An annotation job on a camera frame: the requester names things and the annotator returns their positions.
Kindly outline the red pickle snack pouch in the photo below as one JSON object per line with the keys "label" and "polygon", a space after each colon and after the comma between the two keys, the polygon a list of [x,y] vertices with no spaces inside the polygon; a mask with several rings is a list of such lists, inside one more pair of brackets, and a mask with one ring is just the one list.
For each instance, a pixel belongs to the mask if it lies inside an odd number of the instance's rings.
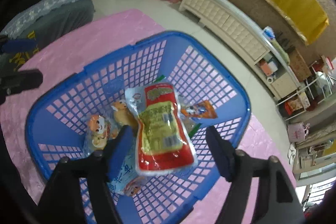
{"label": "red pickle snack pouch", "polygon": [[140,176],[163,176],[198,165],[181,120],[178,93],[171,83],[128,88],[125,100],[138,123],[135,169]]}

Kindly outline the blue plastic basket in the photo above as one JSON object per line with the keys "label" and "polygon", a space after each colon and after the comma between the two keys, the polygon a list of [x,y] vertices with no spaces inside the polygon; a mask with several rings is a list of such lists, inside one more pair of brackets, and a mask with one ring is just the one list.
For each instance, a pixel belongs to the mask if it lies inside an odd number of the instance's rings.
{"label": "blue plastic basket", "polygon": [[243,86],[200,42],[182,32],[162,32],[109,53],[33,104],[25,136],[42,178],[50,178],[62,157],[74,160],[104,148],[123,126],[136,132],[137,117],[127,106],[125,91],[159,81],[177,92],[198,165],[141,177],[135,172],[132,138],[109,188],[124,223],[181,223],[220,177],[206,128],[214,126],[237,147],[251,117]]}

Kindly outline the orange striped snack bar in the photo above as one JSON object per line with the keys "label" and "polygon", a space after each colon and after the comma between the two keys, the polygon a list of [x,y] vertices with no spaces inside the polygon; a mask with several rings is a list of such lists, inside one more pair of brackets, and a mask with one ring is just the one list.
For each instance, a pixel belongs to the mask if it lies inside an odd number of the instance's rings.
{"label": "orange striped snack bar", "polygon": [[209,100],[205,100],[193,105],[183,106],[181,113],[189,118],[216,119],[218,117],[214,107]]}

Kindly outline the orange bun snack packet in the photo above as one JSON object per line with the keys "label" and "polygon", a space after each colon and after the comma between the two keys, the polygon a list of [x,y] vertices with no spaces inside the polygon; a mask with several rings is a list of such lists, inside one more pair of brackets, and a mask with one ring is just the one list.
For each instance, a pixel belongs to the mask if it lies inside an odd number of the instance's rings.
{"label": "orange bun snack packet", "polygon": [[138,131],[138,122],[127,107],[125,100],[115,101],[111,104],[113,118],[120,126],[130,126],[133,133]]}

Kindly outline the white slippers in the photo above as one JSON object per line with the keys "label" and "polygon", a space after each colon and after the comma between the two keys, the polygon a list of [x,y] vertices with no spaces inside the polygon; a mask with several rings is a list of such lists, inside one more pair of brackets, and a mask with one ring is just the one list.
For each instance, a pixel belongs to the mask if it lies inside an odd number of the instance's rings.
{"label": "white slippers", "polygon": [[290,165],[293,164],[295,156],[296,156],[296,148],[295,148],[295,143],[291,143],[288,149],[288,163]]}

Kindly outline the grey lace cushion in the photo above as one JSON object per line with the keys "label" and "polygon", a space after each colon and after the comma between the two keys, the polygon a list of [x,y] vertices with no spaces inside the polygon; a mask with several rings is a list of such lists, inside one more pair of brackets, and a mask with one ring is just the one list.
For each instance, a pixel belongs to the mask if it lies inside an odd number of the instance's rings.
{"label": "grey lace cushion", "polygon": [[18,13],[1,30],[11,39],[33,39],[29,51],[1,54],[1,72],[17,71],[31,57],[63,35],[92,22],[92,0],[41,0]]}

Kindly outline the pink gift bag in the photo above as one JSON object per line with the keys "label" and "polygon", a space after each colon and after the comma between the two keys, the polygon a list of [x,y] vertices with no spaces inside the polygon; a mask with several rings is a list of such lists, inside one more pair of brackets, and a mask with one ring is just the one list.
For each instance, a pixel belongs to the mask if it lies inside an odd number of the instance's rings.
{"label": "pink gift bag", "polygon": [[289,124],[287,127],[288,138],[291,143],[302,142],[309,133],[310,124],[303,122]]}

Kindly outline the white metal shelf rack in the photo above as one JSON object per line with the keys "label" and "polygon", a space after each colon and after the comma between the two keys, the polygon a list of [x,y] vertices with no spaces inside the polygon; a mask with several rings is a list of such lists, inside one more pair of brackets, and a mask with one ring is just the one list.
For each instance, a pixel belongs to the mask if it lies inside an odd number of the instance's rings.
{"label": "white metal shelf rack", "polygon": [[321,56],[309,69],[311,76],[296,91],[277,102],[279,113],[287,123],[312,113],[335,94],[335,64],[329,57]]}

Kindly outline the brown cardboard box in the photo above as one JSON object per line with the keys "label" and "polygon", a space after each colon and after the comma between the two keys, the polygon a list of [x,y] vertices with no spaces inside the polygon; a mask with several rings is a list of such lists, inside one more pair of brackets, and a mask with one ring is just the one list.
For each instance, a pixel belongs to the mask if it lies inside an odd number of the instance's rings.
{"label": "brown cardboard box", "polygon": [[311,71],[303,59],[301,53],[296,48],[293,48],[289,53],[290,67],[294,71],[295,76],[302,82],[311,76]]}

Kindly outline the cream TV cabinet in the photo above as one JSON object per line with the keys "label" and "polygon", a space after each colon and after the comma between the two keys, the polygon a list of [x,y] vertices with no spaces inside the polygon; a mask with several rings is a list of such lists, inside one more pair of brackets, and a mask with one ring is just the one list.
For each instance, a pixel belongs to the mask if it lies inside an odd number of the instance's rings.
{"label": "cream TV cabinet", "polygon": [[263,30],[228,0],[183,0],[179,7],[199,18],[256,73],[276,100],[300,87],[285,55]]}

